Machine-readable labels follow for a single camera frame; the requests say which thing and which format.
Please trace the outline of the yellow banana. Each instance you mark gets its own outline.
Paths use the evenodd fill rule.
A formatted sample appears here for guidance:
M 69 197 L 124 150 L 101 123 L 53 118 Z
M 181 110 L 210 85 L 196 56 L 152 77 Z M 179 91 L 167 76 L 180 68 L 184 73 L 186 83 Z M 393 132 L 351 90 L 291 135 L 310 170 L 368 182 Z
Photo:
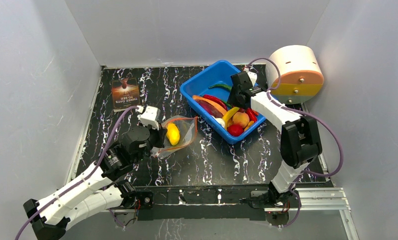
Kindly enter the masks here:
M 239 107 L 232 107 L 230 110 L 228 110 L 225 115 L 222 117 L 222 120 L 224 121 L 224 128 L 227 129 L 228 127 L 228 122 L 229 120 L 239 111 Z

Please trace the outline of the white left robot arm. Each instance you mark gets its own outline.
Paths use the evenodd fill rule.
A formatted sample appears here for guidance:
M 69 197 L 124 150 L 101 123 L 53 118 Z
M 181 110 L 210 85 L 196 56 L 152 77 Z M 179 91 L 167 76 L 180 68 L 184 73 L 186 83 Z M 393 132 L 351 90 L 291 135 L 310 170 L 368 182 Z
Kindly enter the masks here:
M 136 125 L 113 142 L 101 161 L 61 189 L 40 200 L 29 199 L 23 208 L 38 240 L 59 240 L 82 220 L 112 208 L 151 209 L 153 193 L 137 191 L 127 180 L 119 180 L 163 147 L 167 130 Z

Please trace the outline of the clear zip bag orange seal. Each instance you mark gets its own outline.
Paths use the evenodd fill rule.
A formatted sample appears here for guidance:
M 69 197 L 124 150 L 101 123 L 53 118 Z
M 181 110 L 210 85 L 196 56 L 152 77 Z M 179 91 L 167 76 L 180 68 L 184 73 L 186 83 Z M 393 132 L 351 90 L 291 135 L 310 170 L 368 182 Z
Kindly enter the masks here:
M 197 136 L 198 117 L 175 115 L 161 126 L 167 130 L 164 135 L 164 147 L 154 147 L 151 155 L 157 158 L 166 158 L 171 154 L 189 146 Z

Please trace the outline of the yellow mango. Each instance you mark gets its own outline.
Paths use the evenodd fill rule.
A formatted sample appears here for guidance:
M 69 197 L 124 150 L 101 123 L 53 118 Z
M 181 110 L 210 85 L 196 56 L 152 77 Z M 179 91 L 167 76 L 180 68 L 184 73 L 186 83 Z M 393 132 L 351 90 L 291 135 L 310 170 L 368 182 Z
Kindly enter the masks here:
M 175 123 L 170 122 L 167 127 L 166 137 L 172 146 L 176 146 L 181 138 L 180 130 Z

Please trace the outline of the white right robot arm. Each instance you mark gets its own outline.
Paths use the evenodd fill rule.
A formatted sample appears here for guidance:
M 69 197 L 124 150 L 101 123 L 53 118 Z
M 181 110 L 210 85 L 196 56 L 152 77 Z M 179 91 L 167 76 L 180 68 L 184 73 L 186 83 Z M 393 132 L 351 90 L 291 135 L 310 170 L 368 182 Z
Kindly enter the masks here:
M 252 208 L 282 207 L 293 196 L 305 168 L 322 153 L 317 121 L 295 112 L 275 99 L 269 90 L 254 86 L 246 71 L 231 75 L 228 103 L 250 108 L 264 116 L 280 132 L 281 165 L 268 190 L 252 191 L 246 203 Z

